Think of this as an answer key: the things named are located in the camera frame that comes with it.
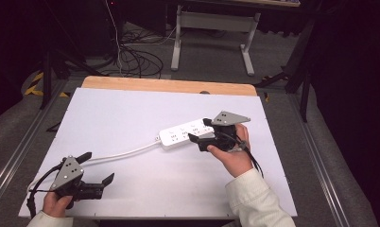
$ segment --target white power strip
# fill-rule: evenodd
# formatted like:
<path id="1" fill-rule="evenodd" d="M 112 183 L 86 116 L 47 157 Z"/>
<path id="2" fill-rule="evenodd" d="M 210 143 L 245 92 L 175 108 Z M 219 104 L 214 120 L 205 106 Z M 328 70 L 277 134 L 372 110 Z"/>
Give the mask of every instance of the white power strip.
<path id="1" fill-rule="evenodd" d="M 214 129 L 212 127 L 205 126 L 202 119 L 199 119 L 162 130 L 159 133 L 159 137 L 161 139 L 163 149 L 168 150 L 191 143 L 188 133 L 203 137 L 208 136 L 207 134 L 214 136 L 213 132 Z"/>

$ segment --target power outlet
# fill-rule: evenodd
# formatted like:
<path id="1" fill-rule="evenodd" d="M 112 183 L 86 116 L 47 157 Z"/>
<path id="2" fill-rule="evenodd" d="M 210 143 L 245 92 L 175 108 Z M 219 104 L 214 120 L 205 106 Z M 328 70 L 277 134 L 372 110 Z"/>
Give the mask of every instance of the power outlet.
<path id="1" fill-rule="evenodd" d="M 188 133 L 192 133 L 196 136 L 213 136 L 214 129 L 209 126 L 205 126 L 202 119 L 191 121 L 182 125 L 178 125 L 166 130 L 162 130 L 159 133 L 161 144 L 164 150 L 177 148 L 179 146 L 191 143 Z"/>

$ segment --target sleeve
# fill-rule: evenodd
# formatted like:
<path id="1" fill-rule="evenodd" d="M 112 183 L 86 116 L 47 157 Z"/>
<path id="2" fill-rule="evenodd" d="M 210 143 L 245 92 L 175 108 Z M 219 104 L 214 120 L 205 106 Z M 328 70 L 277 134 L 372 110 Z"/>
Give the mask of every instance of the sleeve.
<path id="1" fill-rule="evenodd" d="M 73 226 L 73 218 L 53 218 L 48 216 L 43 211 L 40 211 L 31 221 L 27 227 L 71 227 Z"/>
<path id="2" fill-rule="evenodd" d="M 226 192 L 233 213 L 240 217 L 243 227 L 295 226 L 291 216 L 279 205 L 278 197 L 255 168 L 228 183 Z"/>

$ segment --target hand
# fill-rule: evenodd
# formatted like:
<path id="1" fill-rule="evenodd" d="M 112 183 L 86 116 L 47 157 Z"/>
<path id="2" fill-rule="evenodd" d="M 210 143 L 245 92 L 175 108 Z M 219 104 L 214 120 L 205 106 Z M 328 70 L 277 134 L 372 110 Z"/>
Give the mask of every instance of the hand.
<path id="1" fill-rule="evenodd" d="M 65 196 L 59 199 L 57 193 L 48 192 L 43 198 L 43 212 L 50 217 L 64 218 L 66 207 L 72 198 L 72 196 Z"/>
<path id="2" fill-rule="evenodd" d="M 246 126 L 237 124 L 236 134 L 242 141 L 247 141 L 247 147 L 250 149 L 249 132 Z M 212 145 L 208 146 L 207 149 L 222 162 L 228 172 L 234 177 L 238 177 L 252 169 L 251 159 L 246 151 L 228 153 Z"/>

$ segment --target person's left hand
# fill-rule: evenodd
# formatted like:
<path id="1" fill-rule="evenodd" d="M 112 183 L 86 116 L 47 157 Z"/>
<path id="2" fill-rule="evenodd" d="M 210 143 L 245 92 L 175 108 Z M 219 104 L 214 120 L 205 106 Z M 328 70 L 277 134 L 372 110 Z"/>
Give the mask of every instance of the person's left hand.
<path id="1" fill-rule="evenodd" d="M 59 198 L 57 193 L 48 192 L 43 198 L 43 212 L 50 217 L 65 218 L 65 210 L 72 200 L 72 196 Z"/>

